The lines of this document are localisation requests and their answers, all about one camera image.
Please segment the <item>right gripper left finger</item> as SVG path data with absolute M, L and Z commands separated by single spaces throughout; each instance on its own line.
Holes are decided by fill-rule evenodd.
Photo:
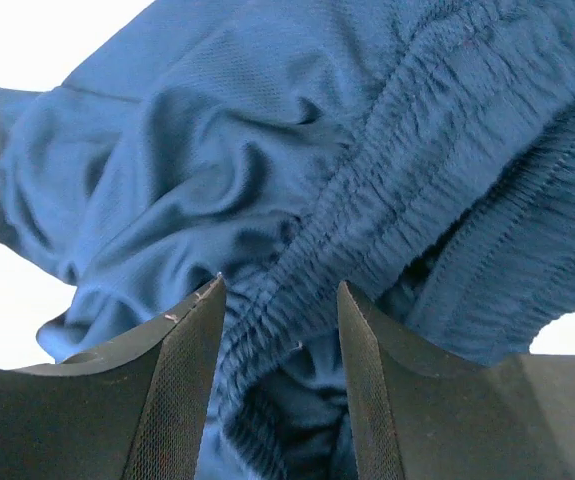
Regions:
M 214 279 L 59 364 L 0 370 L 0 479 L 191 479 L 225 311 Z

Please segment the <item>navy blue shorts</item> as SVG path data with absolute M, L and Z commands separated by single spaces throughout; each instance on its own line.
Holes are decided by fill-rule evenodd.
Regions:
M 340 282 L 481 364 L 575 311 L 575 1 L 156 1 L 0 88 L 0 243 L 59 361 L 222 275 L 197 477 L 353 479 Z

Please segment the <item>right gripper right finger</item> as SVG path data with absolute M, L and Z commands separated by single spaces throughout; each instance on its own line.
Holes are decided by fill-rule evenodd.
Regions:
M 484 367 L 338 289 L 338 326 L 362 479 L 575 479 L 575 356 Z

